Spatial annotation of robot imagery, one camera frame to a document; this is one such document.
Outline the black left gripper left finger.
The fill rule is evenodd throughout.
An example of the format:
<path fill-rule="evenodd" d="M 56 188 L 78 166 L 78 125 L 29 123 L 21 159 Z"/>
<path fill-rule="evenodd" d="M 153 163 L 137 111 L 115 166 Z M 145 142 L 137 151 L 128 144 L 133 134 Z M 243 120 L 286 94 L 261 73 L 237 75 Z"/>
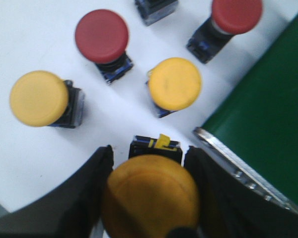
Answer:
<path fill-rule="evenodd" d="M 99 147 L 67 180 L 35 202 L 0 217 L 0 238 L 87 238 L 113 170 L 113 149 Z"/>

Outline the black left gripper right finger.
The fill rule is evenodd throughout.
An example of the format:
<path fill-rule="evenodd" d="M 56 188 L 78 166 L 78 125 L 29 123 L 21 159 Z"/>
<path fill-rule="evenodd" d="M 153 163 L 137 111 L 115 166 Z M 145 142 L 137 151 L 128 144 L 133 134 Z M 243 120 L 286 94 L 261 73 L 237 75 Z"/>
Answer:
<path fill-rule="evenodd" d="M 191 146 L 185 168 L 200 194 L 199 227 L 207 238 L 298 238 L 298 215 L 238 182 L 204 150 Z"/>

